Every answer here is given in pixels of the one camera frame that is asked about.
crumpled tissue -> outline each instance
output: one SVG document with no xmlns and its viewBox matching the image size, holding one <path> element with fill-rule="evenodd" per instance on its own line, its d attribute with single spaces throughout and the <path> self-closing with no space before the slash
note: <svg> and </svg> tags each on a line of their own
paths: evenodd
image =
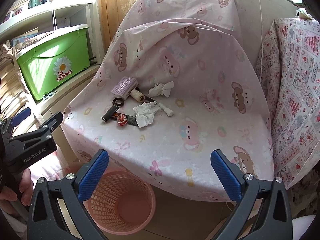
<svg viewBox="0 0 320 240">
<path fill-rule="evenodd" d="M 156 103 L 156 101 L 143 103 L 133 108 L 139 128 L 145 127 L 153 122 L 155 113 L 161 109 L 161 107 L 156 106 Z"/>
<path fill-rule="evenodd" d="M 170 81 L 167 84 L 156 84 L 154 88 L 151 88 L 149 90 L 148 97 L 157 97 L 159 95 L 165 95 L 168 98 L 173 87 L 173 81 Z"/>
<path fill-rule="evenodd" d="M 296 17 L 299 19 L 314 20 L 313 17 L 307 13 L 305 8 L 299 8 L 297 10 Z"/>
</svg>

human hand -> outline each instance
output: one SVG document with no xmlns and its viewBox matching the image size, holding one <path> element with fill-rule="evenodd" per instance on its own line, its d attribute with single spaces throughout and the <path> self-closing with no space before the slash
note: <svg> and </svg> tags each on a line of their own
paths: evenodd
<svg viewBox="0 0 320 240">
<path fill-rule="evenodd" d="M 21 203 L 25 206 L 30 206 L 33 194 L 33 181 L 31 180 L 30 169 L 24 170 L 22 179 L 19 184 L 19 190 L 22 194 Z M 0 192 L 0 207 L 10 215 L 18 215 L 9 201 L 17 201 L 17 194 L 7 186 L 4 186 Z"/>
</svg>

blue gripper pad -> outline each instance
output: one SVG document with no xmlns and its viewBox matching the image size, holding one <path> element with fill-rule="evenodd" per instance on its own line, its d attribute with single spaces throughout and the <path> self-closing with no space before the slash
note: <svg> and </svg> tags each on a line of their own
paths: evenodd
<svg viewBox="0 0 320 240">
<path fill-rule="evenodd" d="M 108 163 L 109 155 L 103 151 L 79 183 L 78 199 L 80 201 L 88 200 L 91 197 Z"/>
<path fill-rule="evenodd" d="M 29 107 L 23 109 L 20 113 L 12 117 L 11 126 L 12 127 L 18 126 L 19 124 L 22 123 L 23 120 L 25 120 L 30 115 L 31 115 L 31 109 Z"/>
<path fill-rule="evenodd" d="M 233 201 L 239 202 L 242 198 L 241 186 L 236 177 L 232 174 L 228 166 L 216 151 L 211 153 L 210 161 L 212 168 L 216 172 L 229 198 Z"/>
</svg>

pink plastic bin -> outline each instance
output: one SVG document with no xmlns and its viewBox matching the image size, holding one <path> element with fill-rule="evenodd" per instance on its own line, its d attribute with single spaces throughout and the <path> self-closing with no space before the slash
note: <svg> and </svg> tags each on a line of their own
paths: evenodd
<svg viewBox="0 0 320 240">
<path fill-rule="evenodd" d="M 152 187 L 127 171 L 105 172 L 87 201 L 87 210 L 98 227 L 114 235 L 143 229 L 155 209 Z"/>
</svg>

white shelf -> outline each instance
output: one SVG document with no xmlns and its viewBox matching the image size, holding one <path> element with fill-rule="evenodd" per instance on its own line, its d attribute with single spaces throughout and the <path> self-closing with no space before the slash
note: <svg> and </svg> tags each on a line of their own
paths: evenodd
<svg viewBox="0 0 320 240">
<path fill-rule="evenodd" d="M 55 103 L 57 103 L 61 98 L 63 98 L 67 93 L 73 90 L 75 87 L 88 80 L 89 78 L 93 78 L 96 72 L 98 71 L 100 65 L 93 65 L 87 68 L 84 71 L 81 71 L 77 75 L 73 76 L 66 82 L 62 83 L 58 86 L 54 91 L 51 97 L 46 100 L 36 101 L 36 105 L 38 107 L 38 111 L 40 114 L 45 114 Z"/>
<path fill-rule="evenodd" d="M 60 0 L 30 8 L 0 25 L 0 42 L 10 41 L 41 24 L 52 22 L 52 10 L 55 10 L 56 19 L 69 18 L 91 3 L 92 0 Z"/>
</svg>

